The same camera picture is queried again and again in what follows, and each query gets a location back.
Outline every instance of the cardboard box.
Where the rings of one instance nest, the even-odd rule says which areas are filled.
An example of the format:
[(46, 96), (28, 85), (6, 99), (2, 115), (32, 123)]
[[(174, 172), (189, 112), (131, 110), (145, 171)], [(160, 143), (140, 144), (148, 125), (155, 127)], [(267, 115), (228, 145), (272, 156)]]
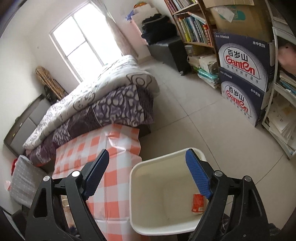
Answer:
[(211, 54), (203, 53), (203, 54), (200, 54), (198, 56), (188, 56), (187, 62), (192, 66), (200, 68), (200, 58), (204, 58), (204, 57), (207, 57), (209, 55), (211, 55)]
[(219, 68), (222, 96), (229, 100), (253, 125), (264, 117), (271, 90), (266, 93), (234, 73)]
[(237, 34), (214, 35), (221, 67), (266, 92), (274, 78), (274, 43)]
[(225, 5), (255, 5), (254, 0), (204, 0), (206, 8)]
[[(272, 23), (265, 1), (262, 0), (204, 0), (216, 21), (218, 31), (250, 36), (265, 42), (273, 40)], [(213, 7), (226, 6), (234, 13), (229, 22)]]
[(215, 54), (200, 58), (200, 67), (210, 74), (218, 72), (217, 58)]
[(206, 51), (206, 48), (204, 46), (187, 44), (185, 45), (185, 50), (188, 56), (198, 56), (204, 53)]

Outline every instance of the paper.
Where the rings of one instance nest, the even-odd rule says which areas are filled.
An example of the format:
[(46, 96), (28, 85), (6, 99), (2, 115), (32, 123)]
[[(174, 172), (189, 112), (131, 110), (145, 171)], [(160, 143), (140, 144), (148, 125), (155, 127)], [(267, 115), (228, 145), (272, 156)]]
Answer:
[(288, 145), (296, 150), (296, 128), (294, 129), (294, 131), (292, 132), (291, 136), (290, 136), (290, 139), (288, 141)]
[(277, 109), (280, 110), (283, 108), (287, 108), (290, 105), (290, 102), (282, 95), (278, 95), (274, 98), (274, 104), (277, 107)]
[(218, 7), (213, 7), (217, 13), (219, 13), (223, 18), (225, 18), (228, 22), (232, 22), (234, 13), (227, 8), (226, 6), (218, 6)]
[(291, 123), (296, 120), (296, 111), (291, 106), (278, 110), (274, 104), (270, 106), (268, 118), (274, 123), (279, 132), (283, 134), (290, 127)]

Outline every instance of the gray plaid pillow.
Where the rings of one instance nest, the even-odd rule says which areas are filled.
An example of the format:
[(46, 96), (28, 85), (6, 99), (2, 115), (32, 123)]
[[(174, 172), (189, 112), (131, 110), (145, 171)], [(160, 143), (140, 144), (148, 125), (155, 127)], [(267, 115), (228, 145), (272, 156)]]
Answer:
[(31, 208), (39, 184), (46, 175), (42, 169), (33, 166), (28, 158), (20, 155), (12, 174), (10, 196), (18, 203)]

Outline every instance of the blue gripper pad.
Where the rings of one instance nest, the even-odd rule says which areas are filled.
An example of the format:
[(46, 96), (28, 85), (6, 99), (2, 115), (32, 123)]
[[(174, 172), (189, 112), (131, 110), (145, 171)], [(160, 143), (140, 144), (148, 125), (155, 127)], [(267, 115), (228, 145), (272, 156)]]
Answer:
[(109, 152), (103, 149), (89, 168), (85, 178), (84, 191), (82, 193), (84, 200), (94, 195), (108, 164)]
[(211, 166), (206, 161), (201, 161), (193, 149), (188, 149), (185, 154), (186, 164), (191, 172), (193, 180), (200, 191), (200, 194), (205, 196), (207, 199), (210, 199), (213, 195), (213, 192), (210, 188), (210, 177), (206, 173), (204, 167), (207, 169), (208, 172), (211, 172)]

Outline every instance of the white shelf frame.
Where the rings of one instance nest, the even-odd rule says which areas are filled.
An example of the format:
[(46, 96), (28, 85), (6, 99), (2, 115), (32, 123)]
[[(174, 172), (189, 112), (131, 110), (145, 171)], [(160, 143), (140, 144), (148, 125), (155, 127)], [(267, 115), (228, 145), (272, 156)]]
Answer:
[[(268, 7), (269, 10), (269, 14), (271, 16), (271, 19), (274, 19), (274, 16), (272, 14), (271, 8), (269, 6), (269, 2), (268, 0), (265, 0), (266, 5)], [(275, 138), (275, 140), (280, 144), (280, 146), (283, 148), (284, 152), (286, 153), (287, 157), (289, 159), (293, 158), (296, 155), (296, 151), (294, 151), (293, 153), (291, 153), (289, 151), (289, 149), (287, 148), (287, 145), (279, 138), (277, 137), (274, 133), (272, 133), (269, 128), (270, 126), (268, 125), (266, 118), (270, 109), (270, 106), (272, 104), (272, 99), (274, 96), (274, 92), (278, 92), (280, 95), (282, 95), (284, 98), (286, 98), (291, 104), (293, 104), (296, 107), (296, 97), (293, 97), (291, 93), (289, 93), (288, 91), (286, 91), (284, 88), (282, 88), (280, 85), (278, 85), (276, 83), (277, 80), (277, 76), (278, 76), (278, 67), (279, 67), (279, 45), (278, 45), (278, 36), (286, 39), (288, 41), (290, 41), (291, 43), (296, 45), (296, 38), (294, 35), (291, 35), (285, 31), (283, 31), (282, 29), (279, 28), (275, 28), (272, 27), (272, 31), (274, 34), (274, 45), (275, 45), (275, 65), (274, 65), (274, 79), (273, 79), (273, 85), (272, 85), (272, 90), (271, 90), (271, 96), (270, 96), (270, 100), (268, 103), (268, 106), (266, 107), (266, 113), (265, 116), (262, 120), (262, 125), (266, 128), (266, 130), (268, 130), (268, 132)]]

